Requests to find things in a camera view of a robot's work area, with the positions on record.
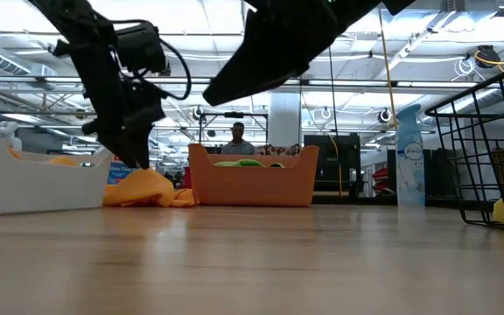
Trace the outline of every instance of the ceiling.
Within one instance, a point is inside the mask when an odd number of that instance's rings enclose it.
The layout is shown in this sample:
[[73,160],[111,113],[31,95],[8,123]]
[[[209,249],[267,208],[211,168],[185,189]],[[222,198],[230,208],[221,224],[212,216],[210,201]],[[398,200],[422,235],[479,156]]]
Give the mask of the ceiling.
[[[240,0],[91,0],[90,3],[110,19],[139,18],[151,21],[159,28],[161,37],[185,56],[192,77],[214,77],[221,70],[242,42],[243,12],[249,9]],[[382,11],[391,80],[483,81],[501,71],[497,67],[476,67],[475,70],[469,71],[468,69],[472,69],[466,64],[460,65],[460,59],[467,53],[475,52],[479,45],[492,45],[504,60],[504,14],[499,14],[501,9],[497,6],[495,10],[488,8],[472,11],[471,8],[476,2],[467,0],[466,3],[468,11],[456,13],[455,16],[452,13],[450,16],[449,13],[441,13],[440,2],[426,0],[417,1],[395,17],[385,10]],[[440,24],[441,14],[445,21],[448,18],[457,18]],[[378,16],[378,10],[374,10],[349,27],[332,45],[332,60],[329,58],[329,51],[323,52],[311,63],[304,78],[330,79],[332,67],[335,80],[386,80]],[[430,26],[434,27],[434,30],[428,33],[425,30]],[[54,45],[59,38],[55,28],[28,2],[0,0],[1,54],[13,58],[21,65],[46,65],[58,76],[76,76],[70,59],[57,59],[45,52],[45,49]],[[398,52],[406,53],[398,59],[395,58]],[[171,77],[183,77],[184,71],[179,60],[171,53],[168,54],[168,60],[172,68]],[[0,70],[0,75],[9,74]],[[197,106],[211,112],[236,110],[268,113],[270,106],[274,106],[270,94],[282,92],[261,93],[211,108],[200,94],[204,87],[205,85],[194,87],[190,97],[184,101],[169,100],[164,103],[168,119],[158,123],[163,129],[154,131],[155,140],[165,141],[165,145],[187,145],[190,138],[174,129],[180,126],[196,126],[192,112]],[[163,88],[182,94],[184,84],[164,84]],[[90,102],[84,100],[80,94],[81,86],[60,84],[56,86],[55,91],[71,93],[48,93],[26,84],[0,83],[0,94],[17,98],[0,100],[4,100],[4,105],[10,109],[41,109],[44,104],[52,104],[52,110],[58,111],[91,110]],[[396,90],[395,109],[399,110],[416,102],[425,108],[457,91],[461,89],[440,93],[415,88],[399,92]],[[298,87],[289,87],[284,92],[297,94]],[[303,106],[311,111],[315,122],[328,128],[333,128],[333,120],[322,117],[322,112],[325,108],[331,108],[334,100],[339,110],[337,120],[340,129],[386,128],[376,119],[379,110],[390,108],[390,97],[386,88],[342,88],[340,92],[332,94],[328,88],[306,87],[302,99]],[[311,126],[312,122],[309,120],[312,119],[309,116],[304,119],[303,125]],[[55,116],[43,118],[38,123],[81,125],[86,121],[87,119],[74,116]],[[220,117],[209,127],[227,130],[233,122]],[[263,141],[263,132],[254,129],[258,128],[258,122],[251,119],[244,122],[247,128],[254,130],[245,137],[252,141]],[[190,131],[190,136],[195,136],[195,133]],[[218,133],[214,139],[219,142],[228,140],[230,135],[227,132]]]

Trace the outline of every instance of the blue bottle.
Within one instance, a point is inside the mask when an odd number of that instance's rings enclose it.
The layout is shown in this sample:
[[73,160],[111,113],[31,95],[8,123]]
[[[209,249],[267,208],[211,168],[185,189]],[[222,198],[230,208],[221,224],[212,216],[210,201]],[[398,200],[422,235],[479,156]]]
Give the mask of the blue bottle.
[[424,140],[417,126],[420,104],[402,109],[396,116],[396,186],[399,206],[425,206]]

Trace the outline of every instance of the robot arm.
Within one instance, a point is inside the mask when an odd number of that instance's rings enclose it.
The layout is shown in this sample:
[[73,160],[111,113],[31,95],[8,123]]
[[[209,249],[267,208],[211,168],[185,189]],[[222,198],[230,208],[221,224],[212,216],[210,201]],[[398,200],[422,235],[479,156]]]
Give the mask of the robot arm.
[[[191,75],[179,53],[143,20],[110,21],[87,0],[29,0],[68,43],[59,42],[53,54],[68,55],[83,82],[97,118],[83,126],[129,167],[149,167],[148,138],[152,124],[165,118],[161,101],[185,99]],[[347,27],[365,16],[381,0],[245,0],[248,12],[242,45],[211,81],[204,98],[219,105],[277,88],[299,76]],[[385,0],[393,13],[415,0]],[[115,31],[114,24],[135,24]],[[168,71],[162,45],[181,59],[188,77],[184,96],[177,97],[144,79],[151,71]],[[120,71],[127,67],[133,76]]]

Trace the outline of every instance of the wooden table surface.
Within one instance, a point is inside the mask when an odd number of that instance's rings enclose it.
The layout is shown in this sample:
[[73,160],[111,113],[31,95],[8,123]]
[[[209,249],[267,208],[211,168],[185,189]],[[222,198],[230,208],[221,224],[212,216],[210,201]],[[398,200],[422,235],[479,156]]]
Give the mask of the wooden table surface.
[[0,314],[504,314],[504,232],[372,206],[4,216]]

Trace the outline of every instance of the green object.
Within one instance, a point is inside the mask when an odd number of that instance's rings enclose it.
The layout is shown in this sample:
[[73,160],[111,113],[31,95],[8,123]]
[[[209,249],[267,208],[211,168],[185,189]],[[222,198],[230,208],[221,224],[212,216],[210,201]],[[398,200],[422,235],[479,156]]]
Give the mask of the green object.
[[264,164],[253,159],[242,159],[238,161],[227,161],[215,163],[215,166],[222,167],[266,167]]

